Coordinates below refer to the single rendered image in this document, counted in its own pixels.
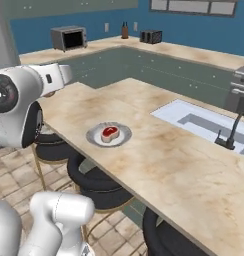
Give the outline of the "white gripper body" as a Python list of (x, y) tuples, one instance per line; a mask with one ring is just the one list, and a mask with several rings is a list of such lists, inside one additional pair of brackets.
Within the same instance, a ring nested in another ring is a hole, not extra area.
[(71, 67), (69, 65), (60, 65), (59, 69), (61, 72), (63, 84), (67, 86), (73, 78)]

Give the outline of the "red raw steak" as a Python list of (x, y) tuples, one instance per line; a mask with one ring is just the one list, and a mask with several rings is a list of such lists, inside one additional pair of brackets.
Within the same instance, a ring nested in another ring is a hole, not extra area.
[(101, 132), (101, 140), (104, 143), (110, 143), (113, 139), (116, 139), (120, 135), (120, 129), (117, 126), (107, 126)]

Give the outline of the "grey round plate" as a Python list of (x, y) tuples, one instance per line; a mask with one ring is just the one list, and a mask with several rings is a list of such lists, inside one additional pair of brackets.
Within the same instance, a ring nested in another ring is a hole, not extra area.
[[(105, 128), (116, 127), (119, 134), (116, 138), (112, 138), (110, 142), (104, 142), (102, 140), (102, 132)], [(130, 140), (132, 132), (126, 125), (118, 122), (103, 122), (99, 123), (95, 127), (91, 128), (86, 133), (86, 139), (88, 142), (103, 148), (119, 147)]]

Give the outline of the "silver toaster oven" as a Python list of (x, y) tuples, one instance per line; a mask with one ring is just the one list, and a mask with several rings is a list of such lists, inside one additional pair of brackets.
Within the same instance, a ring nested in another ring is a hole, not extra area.
[(51, 29), (51, 40), (54, 49), (66, 52), (88, 46), (86, 28), (80, 26), (63, 26)]

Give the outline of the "brown knife block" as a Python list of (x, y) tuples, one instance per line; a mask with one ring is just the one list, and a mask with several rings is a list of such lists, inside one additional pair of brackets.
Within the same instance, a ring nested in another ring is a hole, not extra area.
[(129, 34), (128, 34), (128, 25), (127, 22), (123, 22), (122, 24), (122, 29), (121, 29), (121, 38), (122, 39), (128, 39), (129, 38)]

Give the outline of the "black round bar stool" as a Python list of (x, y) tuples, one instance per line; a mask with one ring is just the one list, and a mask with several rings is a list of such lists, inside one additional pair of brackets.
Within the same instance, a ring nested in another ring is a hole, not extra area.
[(69, 157), (76, 153), (76, 150), (56, 133), (40, 133), (31, 145), (31, 149), (43, 189), (46, 189), (46, 183), (41, 163), (49, 165), (65, 164)]
[(134, 199), (134, 196), (97, 166), (82, 173), (79, 167), (84, 160), (85, 157), (80, 153), (72, 155), (67, 162), (68, 175), (77, 186), (76, 190), (93, 200), (95, 212), (105, 214), (105, 217), (90, 230), (83, 227), (84, 238), (88, 239), (98, 225), (115, 212), (121, 211)]
[(146, 208), (142, 228), (148, 256), (209, 256), (166, 221), (157, 220), (158, 215)]

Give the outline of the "grey-green base cupboard run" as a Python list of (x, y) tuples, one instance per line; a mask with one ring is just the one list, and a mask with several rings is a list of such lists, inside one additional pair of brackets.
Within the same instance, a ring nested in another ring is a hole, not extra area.
[(60, 61), (73, 73), (73, 82), (98, 89), (126, 78), (134, 78), (178, 94), (224, 107), (232, 72), (119, 47)]

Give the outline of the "dark grey toaster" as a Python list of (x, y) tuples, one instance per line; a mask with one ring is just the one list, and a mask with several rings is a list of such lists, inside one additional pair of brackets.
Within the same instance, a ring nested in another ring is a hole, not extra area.
[(148, 44), (157, 44), (162, 41), (160, 30), (143, 30), (140, 32), (140, 41)]

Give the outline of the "white sink basin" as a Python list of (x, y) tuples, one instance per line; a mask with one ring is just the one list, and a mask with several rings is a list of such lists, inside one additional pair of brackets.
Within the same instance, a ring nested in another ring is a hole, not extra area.
[[(227, 140), (235, 119), (204, 109), (183, 100), (174, 100), (152, 112), (152, 115), (210, 142), (217, 137)], [(244, 155), (244, 122), (240, 121), (234, 137), (234, 151)]]

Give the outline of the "grey framed window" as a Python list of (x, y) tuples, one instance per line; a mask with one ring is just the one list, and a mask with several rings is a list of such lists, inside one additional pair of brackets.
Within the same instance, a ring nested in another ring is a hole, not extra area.
[(190, 15), (233, 17), (238, 0), (149, 0), (149, 10)]

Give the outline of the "silver oven with hob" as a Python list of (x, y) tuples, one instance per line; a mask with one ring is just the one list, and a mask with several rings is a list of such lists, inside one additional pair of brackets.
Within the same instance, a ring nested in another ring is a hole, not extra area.
[(233, 72), (225, 108), (234, 113), (244, 112), (244, 66)]

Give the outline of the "black tap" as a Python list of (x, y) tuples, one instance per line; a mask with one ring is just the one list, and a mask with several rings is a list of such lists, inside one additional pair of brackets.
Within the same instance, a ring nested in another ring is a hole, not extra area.
[(229, 150), (234, 150), (235, 149), (235, 146), (234, 146), (234, 136), (235, 136), (235, 132), (236, 132), (236, 128), (238, 126), (238, 123), (240, 121), (240, 119), (244, 117), (244, 112), (241, 112), (238, 114), (237, 118), (235, 119), (234, 121), (234, 124), (232, 126), (232, 130), (231, 130), (231, 133), (230, 133), (230, 136), (227, 138), (227, 140), (223, 140), (219, 135), (221, 134), (221, 132), (218, 132), (218, 136), (217, 138), (215, 139), (215, 143), (224, 147), (224, 148), (227, 148)]

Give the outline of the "grey-green wall cupboard run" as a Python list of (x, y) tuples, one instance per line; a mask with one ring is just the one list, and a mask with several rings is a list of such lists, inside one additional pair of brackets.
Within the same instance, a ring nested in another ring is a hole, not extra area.
[(3, 0), (10, 20), (47, 18), (74, 14), (122, 13), (136, 9), (139, 0)]

